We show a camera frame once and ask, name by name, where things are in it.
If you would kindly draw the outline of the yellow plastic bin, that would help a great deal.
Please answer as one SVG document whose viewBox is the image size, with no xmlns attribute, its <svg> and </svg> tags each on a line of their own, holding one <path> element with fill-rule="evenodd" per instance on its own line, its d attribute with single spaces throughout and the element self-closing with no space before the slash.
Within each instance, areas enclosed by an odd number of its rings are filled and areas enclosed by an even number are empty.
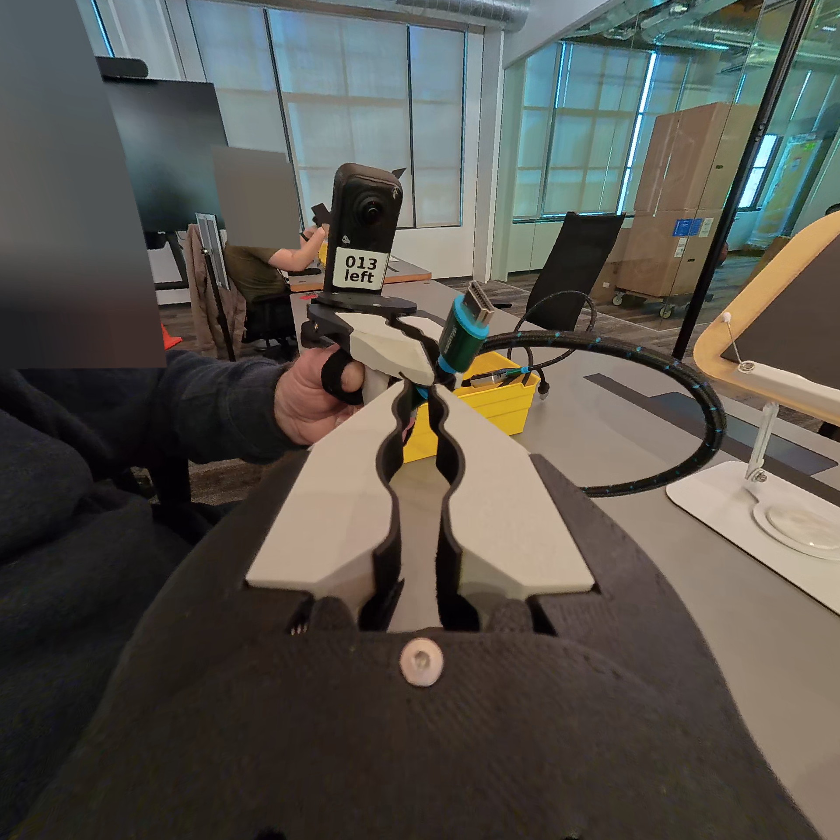
<svg viewBox="0 0 840 840">
<path fill-rule="evenodd" d="M 540 383 L 531 373 L 527 379 L 521 366 L 503 354 L 491 351 L 475 358 L 464 374 L 455 395 L 487 418 L 503 433 L 520 434 L 526 424 L 533 397 Z M 427 404 L 417 408 L 415 423 L 403 447 L 403 462 L 436 456 L 438 438 L 429 425 Z"/>
</svg>

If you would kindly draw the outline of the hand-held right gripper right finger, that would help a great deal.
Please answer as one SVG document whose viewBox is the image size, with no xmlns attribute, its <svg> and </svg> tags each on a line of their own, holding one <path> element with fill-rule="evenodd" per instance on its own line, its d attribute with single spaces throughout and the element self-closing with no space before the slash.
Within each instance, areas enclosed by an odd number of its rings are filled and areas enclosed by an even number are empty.
<svg viewBox="0 0 840 840">
<path fill-rule="evenodd" d="M 581 550 L 527 449 L 434 386 L 437 471 L 445 478 L 435 561 L 440 605 L 589 592 Z"/>
</svg>

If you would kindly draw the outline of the person's black top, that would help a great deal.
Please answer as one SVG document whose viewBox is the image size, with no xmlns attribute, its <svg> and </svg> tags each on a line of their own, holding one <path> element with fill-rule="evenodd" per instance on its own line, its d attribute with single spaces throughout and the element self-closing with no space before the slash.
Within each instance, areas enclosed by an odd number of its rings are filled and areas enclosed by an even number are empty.
<svg viewBox="0 0 840 840">
<path fill-rule="evenodd" d="M 130 369 L 2 369 L 2 838 L 74 749 L 134 628 L 215 524 L 160 494 L 189 460 L 130 442 Z"/>
</svg>

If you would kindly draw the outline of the wooden rimmed black panel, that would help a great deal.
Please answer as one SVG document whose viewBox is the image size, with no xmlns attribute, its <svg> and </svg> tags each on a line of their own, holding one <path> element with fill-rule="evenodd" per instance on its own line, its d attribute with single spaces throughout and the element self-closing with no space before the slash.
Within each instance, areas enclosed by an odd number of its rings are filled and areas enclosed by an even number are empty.
<svg viewBox="0 0 840 840">
<path fill-rule="evenodd" d="M 713 380 L 746 391 L 731 378 L 744 361 L 790 371 L 839 389 L 839 213 L 796 234 L 707 325 L 693 349 Z"/>
</svg>

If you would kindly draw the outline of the cart with cardboard boxes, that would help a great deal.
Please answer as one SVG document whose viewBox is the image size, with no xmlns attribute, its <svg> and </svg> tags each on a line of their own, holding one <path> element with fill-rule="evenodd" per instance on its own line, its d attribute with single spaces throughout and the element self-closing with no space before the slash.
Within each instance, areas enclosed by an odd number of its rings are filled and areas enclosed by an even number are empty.
<svg viewBox="0 0 840 840">
<path fill-rule="evenodd" d="M 613 308 L 670 319 L 690 302 L 759 107 L 715 101 L 660 114 L 637 178 L 632 222 L 595 291 Z"/>
</svg>

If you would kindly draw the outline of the white bracket bar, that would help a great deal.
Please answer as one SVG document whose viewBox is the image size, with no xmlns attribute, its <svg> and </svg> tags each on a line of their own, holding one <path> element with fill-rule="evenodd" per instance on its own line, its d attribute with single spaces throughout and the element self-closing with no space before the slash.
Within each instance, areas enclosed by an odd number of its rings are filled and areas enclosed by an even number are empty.
<svg viewBox="0 0 840 840">
<path fill-rule="evenodd" d="M 754 361 L 738 364 L 731 372 L 731 379 L 744 390 L 762 395 L 770 402 L 839 425 L 837 388 Z"/>
</svg>

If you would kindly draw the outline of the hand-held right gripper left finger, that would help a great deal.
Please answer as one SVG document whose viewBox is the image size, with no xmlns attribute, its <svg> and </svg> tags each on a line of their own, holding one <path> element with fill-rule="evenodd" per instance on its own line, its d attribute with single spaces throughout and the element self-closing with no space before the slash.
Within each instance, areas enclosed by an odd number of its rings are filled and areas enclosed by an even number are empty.
<svg viewBox="0 0 840 840">
<path fill-rule="evenodd" d="M 385 599 L 402 573 L 398 500 L 410 385 L 392 385 L 309 450 L 246 582 L 317 598 Z"/>
</svg>

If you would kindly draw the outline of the black office chair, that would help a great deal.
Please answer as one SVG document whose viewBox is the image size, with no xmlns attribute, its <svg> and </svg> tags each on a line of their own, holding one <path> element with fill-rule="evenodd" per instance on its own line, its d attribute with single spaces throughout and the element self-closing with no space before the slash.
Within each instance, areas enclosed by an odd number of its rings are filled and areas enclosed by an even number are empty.
<svg viewBox="0 0 840 840">
<path fill-rule="evenodd" d="M 574 329 L 623 227 L 624 214 L 568 212 L 531 289 L 524 319 L 542 328 Z"/>
</svg>

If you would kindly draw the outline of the person's left hand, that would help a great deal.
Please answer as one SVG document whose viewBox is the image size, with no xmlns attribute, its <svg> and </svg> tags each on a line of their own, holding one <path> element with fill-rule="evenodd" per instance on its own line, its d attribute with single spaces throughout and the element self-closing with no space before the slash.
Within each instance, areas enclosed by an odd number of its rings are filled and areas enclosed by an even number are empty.
<svg viewBox="0 0 840 840">
<path fill-rule="evenodd" d="M 322 369 L 335 354 L 337 344 L 304 350 L 276 385 L 274 413 L 277 425 L 294 445 L 309 447 L 361 411 L 327 392 Z"/>
</svg>

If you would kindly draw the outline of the black stand pole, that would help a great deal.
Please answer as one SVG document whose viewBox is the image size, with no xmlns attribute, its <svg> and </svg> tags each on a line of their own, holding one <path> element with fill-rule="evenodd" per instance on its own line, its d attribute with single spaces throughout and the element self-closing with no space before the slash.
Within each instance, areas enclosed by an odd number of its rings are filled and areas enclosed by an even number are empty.
<svg viewBox="0 0 840 840">
<path fill-rule="evenodd" d="M 700 272 L 696 288 L 689 301 L 684 321 L 672 350 L 672 354 L 680 361 L 684 359 L 688 350 L 690 337 L 697 325 L 700 311 L 706 301 L 712 278 L 717 269 L 722 247 L 727 242 L 728 232 L 739 209 L 743 188 L 749 179 L 754 160 L 773 117 L 784 82 L 790 73 L 795 52 L 802 42 L 815 4 L 815 1 L 794 2 L 793 12 L 781 41 L 780 50 L 773 64 L 756 118 L 750 130 L 747 143 L 745 143 L 738 169 L 733 177 L 727 201 L 721 210 L 720 220 L 715 234 L 711 237 L 710 248 L 705 263 Z"/>
</svg>

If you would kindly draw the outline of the black monitor screen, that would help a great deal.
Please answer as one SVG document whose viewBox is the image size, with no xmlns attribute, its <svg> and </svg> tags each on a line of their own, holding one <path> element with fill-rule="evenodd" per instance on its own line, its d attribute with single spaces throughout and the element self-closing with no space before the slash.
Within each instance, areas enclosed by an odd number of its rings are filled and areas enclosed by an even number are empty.
<svg viewBox="0 0 840 840">
<path fill-rule="evenodd" d="M 109 78 L 103 84 L 143 231 L 186 231 L 197 214 L 223 224 L 212 147 L 228 142 L 214 85 Z"/>
</svg>

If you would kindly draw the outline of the grey background table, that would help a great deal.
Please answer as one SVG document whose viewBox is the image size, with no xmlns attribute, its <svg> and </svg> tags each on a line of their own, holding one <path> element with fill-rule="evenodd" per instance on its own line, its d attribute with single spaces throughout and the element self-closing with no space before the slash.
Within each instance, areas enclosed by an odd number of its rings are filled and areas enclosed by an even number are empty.
<svg viewBox="0 0 840 840">
<path fill-rule="evenodd" d="M 432 273 L 409 262 L 391 257 L 385 272 L 384 284 L 396 284 L 411 281 L 427 281 L 433 278 Z M 324 270 L 307 269 L 300 274 L 293 272 L 287 277 L 287 284 L 292 293 L 320 291 L 323 288 Z"/>
</svg>

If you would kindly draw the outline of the person's left forearm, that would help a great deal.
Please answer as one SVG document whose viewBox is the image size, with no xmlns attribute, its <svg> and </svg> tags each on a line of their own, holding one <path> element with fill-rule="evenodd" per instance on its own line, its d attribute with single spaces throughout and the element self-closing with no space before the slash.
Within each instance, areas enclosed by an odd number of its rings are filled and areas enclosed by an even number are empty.
<svg viewBox="0 0 840 840">
<path fill-rule="evenodd" d="M 279 388 L 292 384 L 291 373 L 291 364 L 223 362 L 178 350 L 164 368 L 127 370 L 130 442 L 143 457 L 271 463 L 308 445 L 280 417 Z"/>
</svg>

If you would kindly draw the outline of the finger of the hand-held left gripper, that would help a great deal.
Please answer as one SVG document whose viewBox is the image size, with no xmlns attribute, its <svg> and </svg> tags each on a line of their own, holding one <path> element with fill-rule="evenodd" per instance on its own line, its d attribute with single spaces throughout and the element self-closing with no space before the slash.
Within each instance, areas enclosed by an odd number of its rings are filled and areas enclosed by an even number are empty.
<svg viewBox="0 0 840 840">
<path fill-rule="evenodd" d="M 397 317 L 396 330 L 402 336 L 396 356 L 397 370 L 455 370 L 443 356 L 445 326 L 442 323 L 429 318 L 427 313 L 414 313 Z"/>
<path fill-rule="evenodd" d="M 337 319 L 350 330 L 350 357 L 361 362 L 367 368 L 380 373 L 400 377 L 416 385 L 429 386 L 434 383 L 435 370 L 399 371 L 397 370 L 397 351 L 402 336 L 396 326 L 378 314 L 342 311 Z"/>
</svg>

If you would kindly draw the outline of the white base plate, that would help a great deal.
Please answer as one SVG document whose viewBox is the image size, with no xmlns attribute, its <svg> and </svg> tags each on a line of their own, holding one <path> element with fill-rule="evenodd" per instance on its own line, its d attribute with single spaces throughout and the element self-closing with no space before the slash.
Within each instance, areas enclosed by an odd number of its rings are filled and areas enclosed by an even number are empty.
<svg viewBox="0 0 840 840">
<path fill-rule="evenodd" d="M 813 600 L 839 614 L 838 505 L 735 460 L 669 485 L 667 497 Z"/>
</svg>

